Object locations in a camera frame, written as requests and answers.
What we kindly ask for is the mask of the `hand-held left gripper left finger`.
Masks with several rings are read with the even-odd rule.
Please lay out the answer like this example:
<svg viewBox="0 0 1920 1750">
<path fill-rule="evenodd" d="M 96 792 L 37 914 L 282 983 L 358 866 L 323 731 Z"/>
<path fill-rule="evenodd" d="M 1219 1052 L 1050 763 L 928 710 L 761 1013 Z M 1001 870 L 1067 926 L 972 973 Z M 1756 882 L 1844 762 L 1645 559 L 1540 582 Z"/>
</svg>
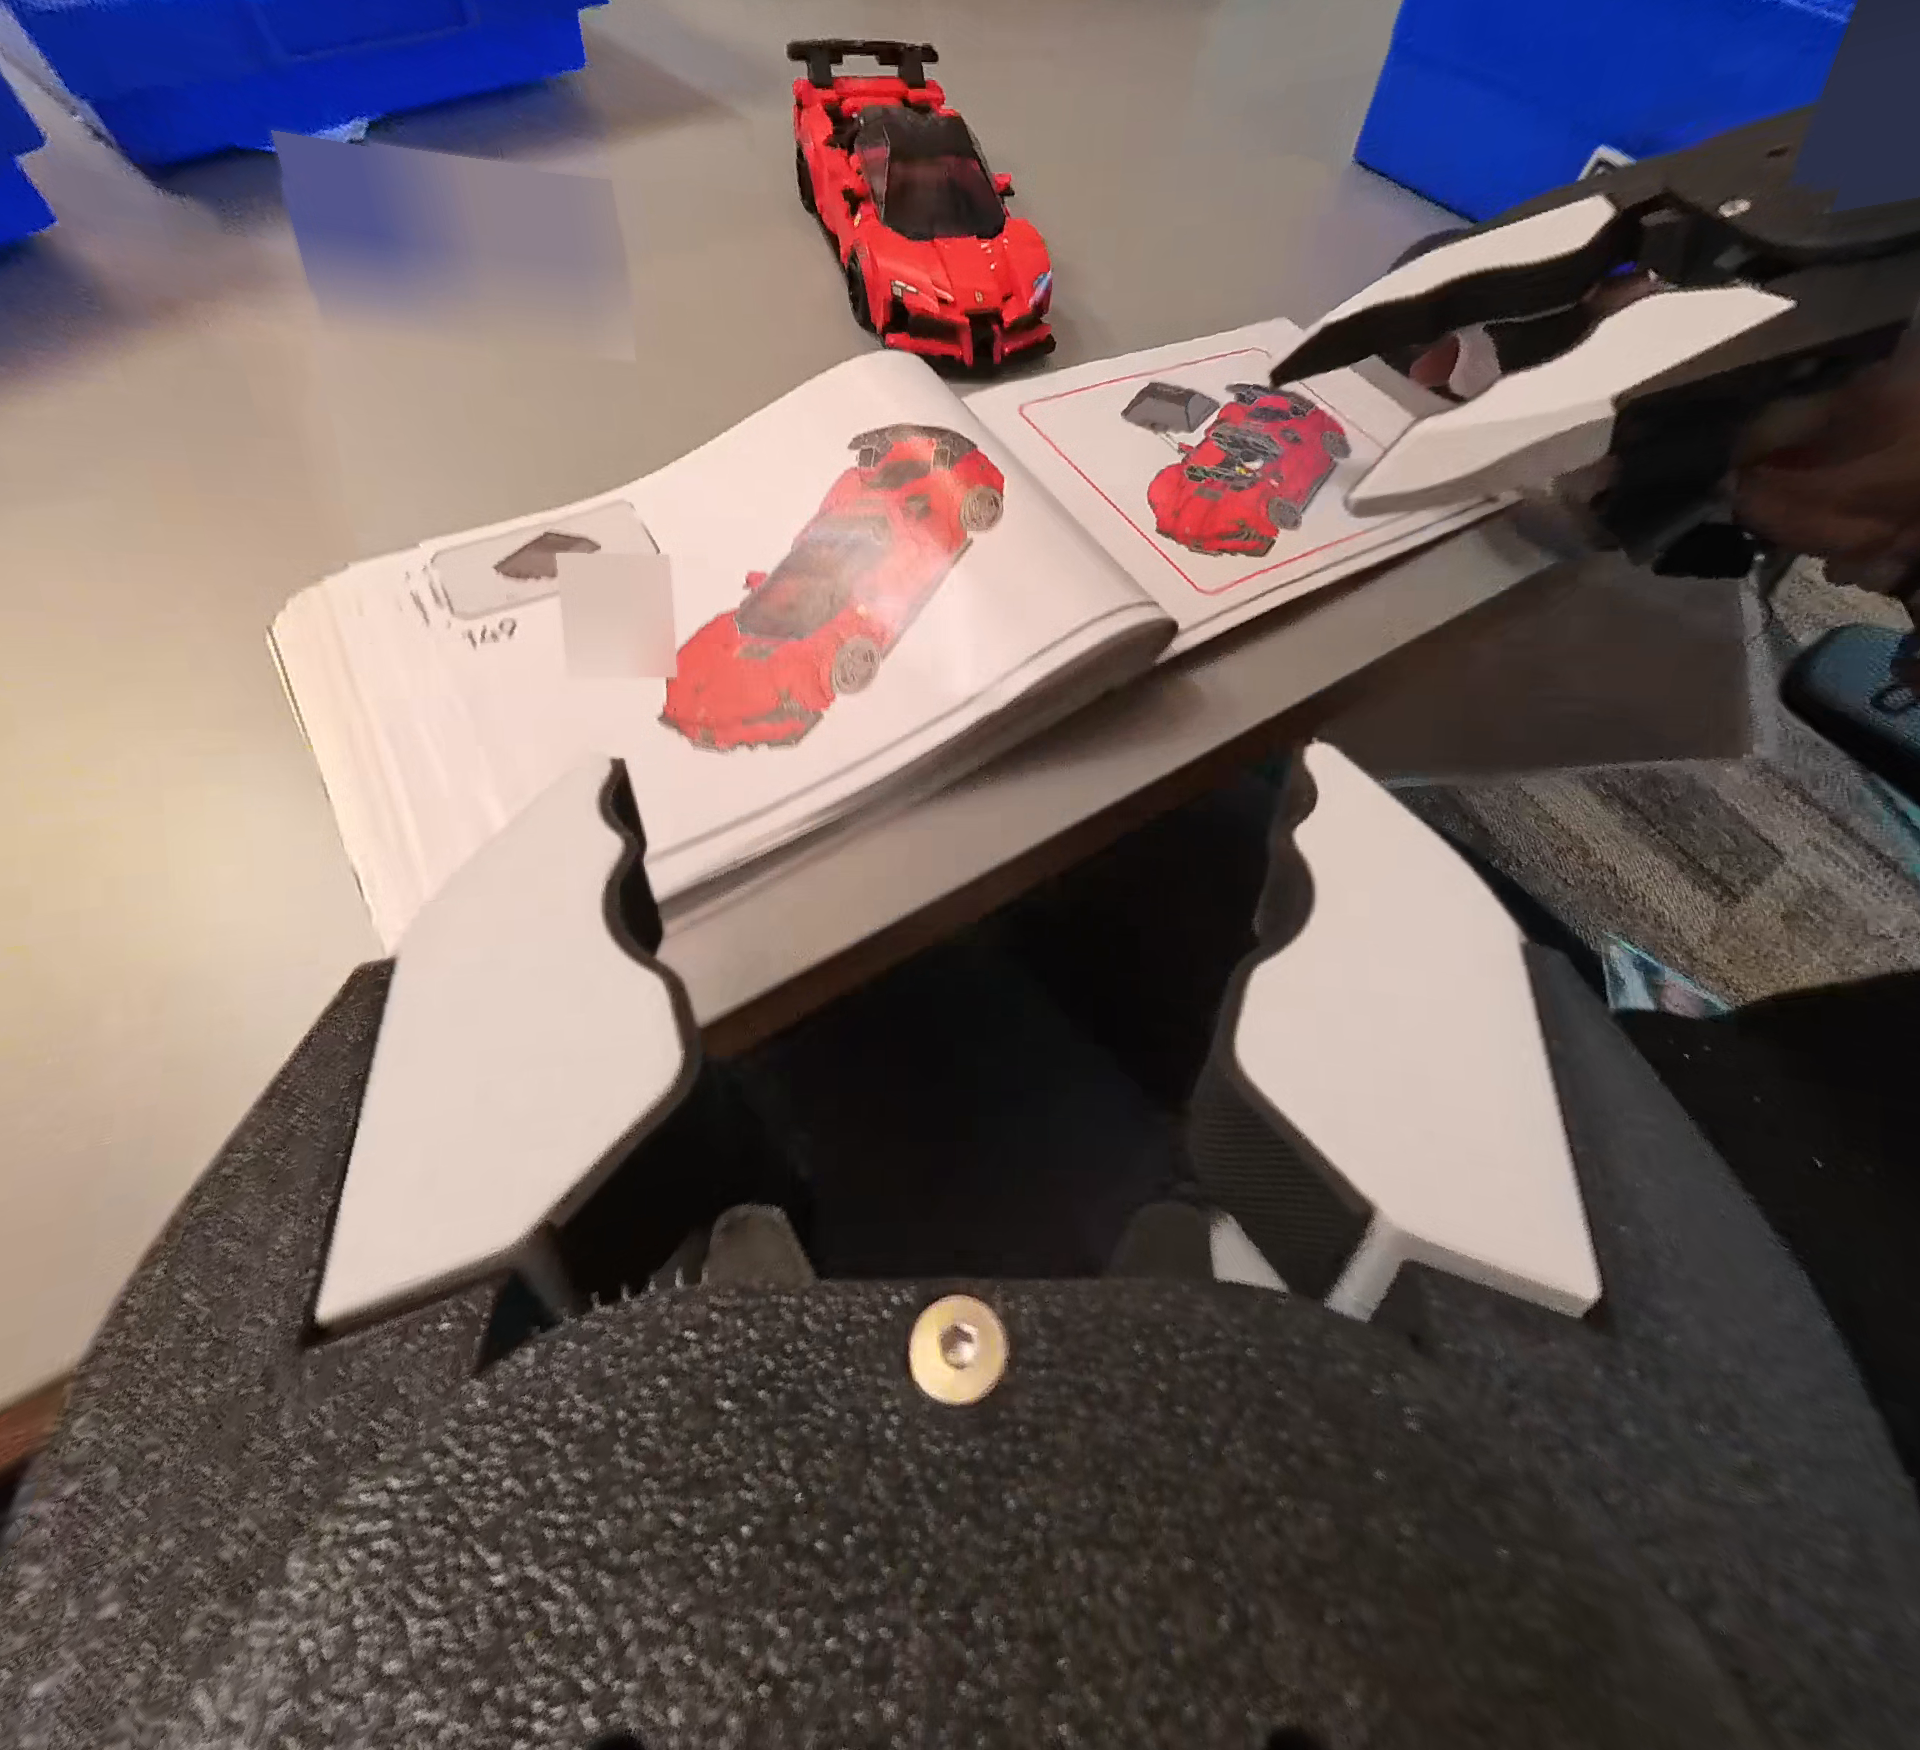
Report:
<svg viewBox="0 0 1920 1750">
<path fill-rule="evenodd" d="M 660 962 L 624 763 L 580 763 L 483 847 L 397 945 L 313 1308 L 340 1335 L 512 1275 L 578 1303 L 558 1227 L 702 1065 Z"/>
</svg>

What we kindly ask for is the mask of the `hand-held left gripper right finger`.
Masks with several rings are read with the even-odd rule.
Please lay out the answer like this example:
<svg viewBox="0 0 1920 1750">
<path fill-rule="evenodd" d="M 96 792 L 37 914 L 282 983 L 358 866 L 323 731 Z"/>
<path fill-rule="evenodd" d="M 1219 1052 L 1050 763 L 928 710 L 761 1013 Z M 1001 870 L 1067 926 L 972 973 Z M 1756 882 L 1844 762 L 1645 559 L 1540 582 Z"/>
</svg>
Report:
<svg viewBox="0 0 1920 1750">
<path fill-rule="evenodd" d="M 1410 1270 L 1576 1320 L 1602 1299 L 1524 932 L 1329 743 L 1285 771 L 1187 1162 L 1216 1282 L 1354 1320 Z"/>
</svg>

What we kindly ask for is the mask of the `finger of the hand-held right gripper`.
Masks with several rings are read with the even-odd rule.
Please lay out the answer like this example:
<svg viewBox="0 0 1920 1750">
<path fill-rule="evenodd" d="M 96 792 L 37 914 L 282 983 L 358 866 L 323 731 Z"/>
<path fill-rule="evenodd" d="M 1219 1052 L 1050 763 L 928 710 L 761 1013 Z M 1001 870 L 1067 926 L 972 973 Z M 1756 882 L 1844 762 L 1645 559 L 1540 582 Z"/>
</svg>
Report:
<svg viewBox="0 0 1920 1750">
<path fill-rule="evenodd" d="M 1640 297 L 1561 357 L 1410 426 L 1347 491 L 1347 510 L 1404 513 L 1547 490 L 1612 451 L 1634 392 L 1790 308 L 1749 282 Z"/>
<path fill-rule="evenodd" d="M 1272 384 L 1364 361 L 1412 364 L 1444 340 L 1580 311 L 1628 255 L 1628 215 L 1608 198 L 1571 198 L 1479 225 L 1423 250 L 1313 323 L 1275 354 Z"/>
</svg>

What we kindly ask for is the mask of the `red lego car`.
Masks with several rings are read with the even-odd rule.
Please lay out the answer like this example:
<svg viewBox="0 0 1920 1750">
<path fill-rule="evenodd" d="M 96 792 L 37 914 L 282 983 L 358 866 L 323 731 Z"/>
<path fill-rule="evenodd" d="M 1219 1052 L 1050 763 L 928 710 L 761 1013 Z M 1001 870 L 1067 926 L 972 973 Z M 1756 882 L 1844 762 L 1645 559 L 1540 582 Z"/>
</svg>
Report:
<svg viewBox="0 0 1920 1750">
<path fill-rule="evenodd" d="M 1053 255 L 1018 214 L 1013 177 L 991 165 L 974 133 L 1007 201 L 995 240 L 916 244 L 877 220 L 853 131 L 865 108 L 893 104 L 967 122 L 933 77 L 937 52 L 925 42 L 812 36 L 790 40 L 784 55 L 799 68 L 790 86 L 799 198 L 833 245 L 853 321 L 889 349 L 978 374 L 1053 345 Z"/>
</svg>

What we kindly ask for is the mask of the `lego instruction booklet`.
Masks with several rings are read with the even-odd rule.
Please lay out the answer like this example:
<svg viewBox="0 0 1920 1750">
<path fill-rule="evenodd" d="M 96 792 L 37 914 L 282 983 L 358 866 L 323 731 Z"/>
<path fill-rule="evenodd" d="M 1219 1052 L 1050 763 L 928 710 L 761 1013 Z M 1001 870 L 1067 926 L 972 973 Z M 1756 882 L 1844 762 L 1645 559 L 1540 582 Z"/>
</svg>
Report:
<svg viewBox="0 0 1920 1750">
<path fill-rule="evenodd" d="M 1501 512 L 1355 513 L 1412 420 L 1358 370 L 1272 389 L 1294 333 L 974 392 L 868 353 L 621 487 L 295 595 L 270 642 L 378 941 L 589 756 L 698 912 Z"/>
</svg>

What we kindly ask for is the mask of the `person's right hand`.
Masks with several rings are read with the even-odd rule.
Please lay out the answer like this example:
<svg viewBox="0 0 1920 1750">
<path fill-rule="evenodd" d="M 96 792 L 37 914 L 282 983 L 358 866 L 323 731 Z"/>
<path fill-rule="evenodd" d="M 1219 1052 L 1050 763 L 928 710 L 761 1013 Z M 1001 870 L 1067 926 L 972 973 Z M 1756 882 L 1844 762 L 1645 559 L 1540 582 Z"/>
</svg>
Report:
<svg viewBox="0 0 1920 1750">
<path fill-rule="evenodd" d="M 1915 381 L 1859 377 L 1773 405 L 1741 442 L 1733 500 L 1736 518 L 1773 546 L 1820 561 L 1840 585 L 1914 607 Z"/>
</svg>

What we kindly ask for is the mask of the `dark blue pouch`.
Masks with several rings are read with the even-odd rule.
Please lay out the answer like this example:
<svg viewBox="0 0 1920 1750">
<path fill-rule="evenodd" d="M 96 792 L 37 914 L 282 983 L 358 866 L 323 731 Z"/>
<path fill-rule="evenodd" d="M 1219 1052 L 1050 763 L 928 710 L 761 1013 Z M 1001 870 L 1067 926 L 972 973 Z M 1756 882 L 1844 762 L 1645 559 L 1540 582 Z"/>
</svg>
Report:
<svg viewBox="0 0 1920 1750">
<path fill-rule="evenodd" d="M 1915 631 L 1850 624 L 1800 651 L 1781 681 L 1788 711 L 1831 745 L 1919 757 Z"/>
</svg>

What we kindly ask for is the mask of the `person's black clothing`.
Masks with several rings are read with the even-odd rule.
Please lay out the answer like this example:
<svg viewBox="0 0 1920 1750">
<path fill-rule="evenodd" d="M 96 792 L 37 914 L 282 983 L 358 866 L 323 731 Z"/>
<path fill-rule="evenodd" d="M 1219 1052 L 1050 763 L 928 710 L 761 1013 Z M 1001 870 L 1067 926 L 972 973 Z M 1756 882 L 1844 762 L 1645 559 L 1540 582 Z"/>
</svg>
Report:
<svg viewBox="0 0 1920 1750">
<path fill-rule="evenodd" d="M 952 941 L 716 1069 L 775 1200 L 833 1278 L 972 1271 L 1224 1282 L 1227 1197 L 1189 1162 L 1192 1090 L 1288 763 L 1142 828 Z M 1915 1555 L 1915 1100 L 1872 1036 L 1888 975 L 1687 1018 L 1602 1001 L 1598 960 L 1444 845 L 1533 951 L 1604 1278 L 1584 1318 L 1453 1271 L 1376 1323 L 1566 1495 L 1647 1555 L 1845 1571 Z"/>
</svg>

